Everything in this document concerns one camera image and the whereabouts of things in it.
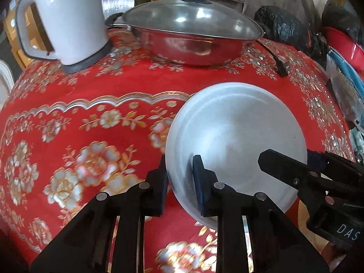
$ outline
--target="white kettle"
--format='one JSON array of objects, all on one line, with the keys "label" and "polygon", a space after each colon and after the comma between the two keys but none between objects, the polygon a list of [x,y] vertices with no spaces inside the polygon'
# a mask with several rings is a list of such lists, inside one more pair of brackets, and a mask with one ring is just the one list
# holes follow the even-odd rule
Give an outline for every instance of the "white kettle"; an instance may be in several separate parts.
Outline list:
[{"label": "white kettle", "polygon": [[[54,51],[35,49],[30,44],[25,11],[33,2]],[[112,48],[101,0],[20,0],[16,28],[21,48],[28,57],[58,59],[66,73],[75,73],[94,64]]]}]

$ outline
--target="gray base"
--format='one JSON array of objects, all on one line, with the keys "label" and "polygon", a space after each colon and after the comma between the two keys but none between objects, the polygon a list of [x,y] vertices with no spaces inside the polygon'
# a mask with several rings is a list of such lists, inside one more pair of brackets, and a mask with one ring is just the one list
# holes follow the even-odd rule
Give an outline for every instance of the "gray base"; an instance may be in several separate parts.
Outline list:
[{"label": "gray base", "polygon": [[109,40],[106,45],[101,48],[99,51],[97,51],[95,54],[91,55],[90,57],[86,58],[83,61],[80,61],[79,63],[75,63],[73,65],[63,65],[62,70],[66,74],[72,74],[79,72],[85,68],[88,68],[89,66],[93,65],[94,63],[97,63],[100,59],[102,59],[104,56],[108,55],[108,53],[112,50],[112,41]]}]

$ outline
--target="red tablecloth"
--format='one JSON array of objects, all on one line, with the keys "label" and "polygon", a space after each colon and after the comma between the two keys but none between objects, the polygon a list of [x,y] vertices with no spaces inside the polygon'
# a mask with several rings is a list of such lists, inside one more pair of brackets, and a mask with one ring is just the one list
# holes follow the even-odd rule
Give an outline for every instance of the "red tablecloth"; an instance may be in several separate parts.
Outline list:
[{"label": "red tablecloth", "polygon": [[[157,168],[175,114],[209,85],[239,81],[270,91],[295,115],[309,149],[352,159],[320,70],[293,48],[262,40],[291,61],[281,78],[256,43],[231,63],[196,68],[151,57],[131,34],[110,36],[112,52],[76,74],[64,74],[59,62],[32,63],[0,113],[0,213],[29,262],[99,191],[125,192]],[[297,204],[288,214],[297,221]],[[145,268],[214,271],[216,239],[169,192],[163,217],[145,224]],[[173,261],[175,252],[190,258]]]}]

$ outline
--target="red plastic basin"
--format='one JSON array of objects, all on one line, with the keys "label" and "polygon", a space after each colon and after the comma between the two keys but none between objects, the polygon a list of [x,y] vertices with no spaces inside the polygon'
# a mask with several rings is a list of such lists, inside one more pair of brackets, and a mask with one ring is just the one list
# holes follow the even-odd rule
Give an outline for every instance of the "red plastic basin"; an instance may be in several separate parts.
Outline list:
[{"label": "red plastic basin", "polygon": [[336,49],[357,71],[364,71],[364,50],[344,33],[334,28],[323,28],[327,44]]}]

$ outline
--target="white plate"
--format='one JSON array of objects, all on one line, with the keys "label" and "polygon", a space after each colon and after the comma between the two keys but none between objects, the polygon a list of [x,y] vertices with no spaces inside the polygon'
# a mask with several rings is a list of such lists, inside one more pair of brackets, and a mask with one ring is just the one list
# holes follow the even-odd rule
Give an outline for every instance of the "white plate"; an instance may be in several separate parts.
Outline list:
[{"label": "white plate", "polygon": [[260,170],[259,154],[269,148],[307,163],[301,128],[277,97],[245,83],[198,92],[176,115],[166,142],[166,166],[177,200],[194,219],[217,229],[217,219],[203,218],[197,207],[192,157],[201,155],[219,181],[240,193],[264,192],[286,212],[297,191]]}]

